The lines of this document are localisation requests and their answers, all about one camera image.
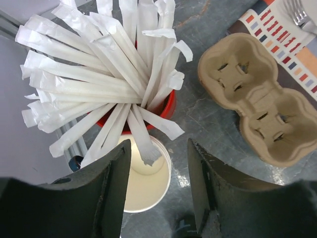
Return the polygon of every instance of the paper cup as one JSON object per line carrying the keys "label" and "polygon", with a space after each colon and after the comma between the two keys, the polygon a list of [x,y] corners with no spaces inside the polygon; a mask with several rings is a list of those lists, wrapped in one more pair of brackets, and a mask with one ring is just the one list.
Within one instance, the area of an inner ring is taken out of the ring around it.
{"label": "paper cup", "polygon": [[144,165],[132,135],[122,135],[119,143],[131,140],[131,168],[124,212],[144,212],[157,205],[165,196],[171,179],[172,163],[163,144],[151,136],[162,156],[153,166]]}

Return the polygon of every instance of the silver fork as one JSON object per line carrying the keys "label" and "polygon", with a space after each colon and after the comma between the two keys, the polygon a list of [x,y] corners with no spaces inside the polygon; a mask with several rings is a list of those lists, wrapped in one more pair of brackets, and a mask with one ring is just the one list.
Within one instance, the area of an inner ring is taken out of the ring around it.
{"label": "silver fork", "polygon": [[306,32],[317,35],[317,26],[315,26],[312,19],[306,14],[302,0],[285,1],[284,5],[295,25]]}

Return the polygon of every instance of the molded pulp tray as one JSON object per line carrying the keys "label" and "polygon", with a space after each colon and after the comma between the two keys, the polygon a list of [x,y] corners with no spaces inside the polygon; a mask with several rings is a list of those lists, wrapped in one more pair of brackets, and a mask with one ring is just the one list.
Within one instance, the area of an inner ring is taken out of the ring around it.
{"label": "molded pulp tray", "polygon": [[244,33],[219,41],[198,65],[201,84],[239,114],[241,133],[259,157],[288,167],[317,148],[317,112],[301,93],[282,88],[277,74],[274,58]]}

